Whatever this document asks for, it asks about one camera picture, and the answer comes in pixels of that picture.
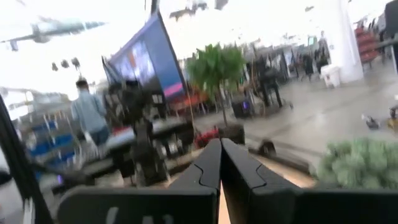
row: television screen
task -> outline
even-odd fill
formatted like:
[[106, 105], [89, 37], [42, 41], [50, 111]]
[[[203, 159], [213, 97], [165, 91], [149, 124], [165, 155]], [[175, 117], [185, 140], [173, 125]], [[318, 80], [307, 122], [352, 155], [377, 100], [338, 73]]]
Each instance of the television screen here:
[[166, 100], [185, 92], [182, 73], [159, 12], [109, 63], [119, 81], [138, 80], [145, 89], [162, 90]]

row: plant pot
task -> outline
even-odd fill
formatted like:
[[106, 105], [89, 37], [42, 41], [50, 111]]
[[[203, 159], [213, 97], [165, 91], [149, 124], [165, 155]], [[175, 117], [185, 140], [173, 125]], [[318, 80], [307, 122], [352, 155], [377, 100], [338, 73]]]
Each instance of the plant pot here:
[[232, 109], [234, 111], [235, 118], [250, 118], [251, 117], [251, 103], [250, 99], [244, 96], [236, 97], [232, 101]]
[[218, 128], [220, 138], [228, 138], [235, 144], [244, 145], [246, 143], [242, 124], [229, 123], [226, 126], [224, 123], [220, 123], [216, 125], [216, 128]]

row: person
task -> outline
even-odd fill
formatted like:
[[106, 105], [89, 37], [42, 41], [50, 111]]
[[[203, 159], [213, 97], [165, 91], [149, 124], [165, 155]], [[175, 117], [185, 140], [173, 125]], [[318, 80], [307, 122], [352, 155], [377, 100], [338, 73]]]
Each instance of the person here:
[[325, 31], [321, 31], [321, 38], [318, 41], [319, 49], [324, 55], [329, 55], [328, 41], [326, 39]]
[[72, 117], [79, 120], [82, 131], [89, 133], [94, 143], [100, 146], [109, 138], [106, 109], [98, 96], [90, 94], [86, 80], [78, 80], [76, 87], [79, 97], [72, 102]]
[[303, 56], [303, 68], [305, 71], [305, 76], [308, 77], [308, 79], [311, 81], [311, 77], [313, 75], [313, 60], [311, 58], [311, 55], [305, 54]]
[[328, 57], [326, 56], [325, 53], [325, 48], [321, 48], [318, 50], [317, 52], [317, 69], [318, 69], [318, 73], [321, 74], [321, 69], [323, 66], [328, 65], [329, 61], [328, 61]]

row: white pillar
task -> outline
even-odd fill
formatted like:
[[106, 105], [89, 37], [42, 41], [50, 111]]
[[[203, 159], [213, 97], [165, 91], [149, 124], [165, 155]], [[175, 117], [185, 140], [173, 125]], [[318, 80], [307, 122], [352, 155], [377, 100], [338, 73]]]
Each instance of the white pillar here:
[[330, 60], [340, 67], [341, 82], [363, 78], [363, 68], [353, 26], [348, 15], [347, 0], [322, 0], [320, 19], [328, 44]]

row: man in gray jacket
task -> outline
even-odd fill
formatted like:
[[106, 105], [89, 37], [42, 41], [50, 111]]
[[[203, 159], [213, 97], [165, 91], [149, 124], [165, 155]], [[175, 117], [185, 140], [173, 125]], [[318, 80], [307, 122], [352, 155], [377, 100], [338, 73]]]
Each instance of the man in gray jacket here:
[[105, 107], [98, 96], [90, 94], [86, 80], [78, 80], [76, 87], [79, 97], [72, 102], [72, 117], [79, 120], [83, 132], [88, 132], [94, 143], [100, 146], [109, 138]]

